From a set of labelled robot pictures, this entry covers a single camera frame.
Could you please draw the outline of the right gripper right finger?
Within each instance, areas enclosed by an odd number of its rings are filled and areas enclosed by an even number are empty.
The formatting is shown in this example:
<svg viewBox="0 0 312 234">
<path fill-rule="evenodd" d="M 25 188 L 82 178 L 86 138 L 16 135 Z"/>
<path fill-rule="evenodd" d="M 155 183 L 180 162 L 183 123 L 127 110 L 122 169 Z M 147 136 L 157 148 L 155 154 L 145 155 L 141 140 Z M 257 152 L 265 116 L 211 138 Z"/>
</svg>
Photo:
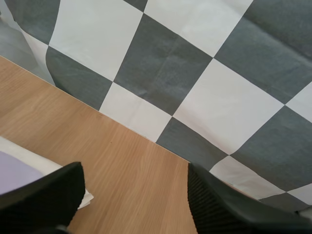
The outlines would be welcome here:
<svg viewBox="0 0 312 234">
<path fill-rule="evenodd" d="M 310 234 L 312 222 L 261 203 L 188 165 L 187 198 L 199 234 Z"/>
</svg>

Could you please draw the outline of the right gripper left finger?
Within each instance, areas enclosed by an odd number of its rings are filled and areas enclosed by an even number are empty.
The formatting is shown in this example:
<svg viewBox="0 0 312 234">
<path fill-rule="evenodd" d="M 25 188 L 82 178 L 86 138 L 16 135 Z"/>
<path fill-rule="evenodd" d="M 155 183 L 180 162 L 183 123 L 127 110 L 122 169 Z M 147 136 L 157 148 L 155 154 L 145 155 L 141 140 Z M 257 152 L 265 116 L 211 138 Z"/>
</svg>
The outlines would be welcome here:
<svg viewBox="0 0 312 234">
<path fill-rule="evenodd" d="M 85 195 L 84 171 L 73 162 L 0 196 L 2 234 L 67 234 Z"/>
</svg>

